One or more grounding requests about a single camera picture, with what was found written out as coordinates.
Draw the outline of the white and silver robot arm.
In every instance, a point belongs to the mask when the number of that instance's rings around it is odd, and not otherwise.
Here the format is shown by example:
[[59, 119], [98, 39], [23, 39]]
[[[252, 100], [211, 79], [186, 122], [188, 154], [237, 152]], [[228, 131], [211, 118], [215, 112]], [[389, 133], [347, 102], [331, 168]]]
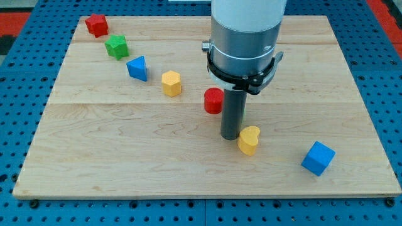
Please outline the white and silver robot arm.
[[272, 81], [287, 0], [212, 0], [207, 70], [223, 89], [257, 95]]

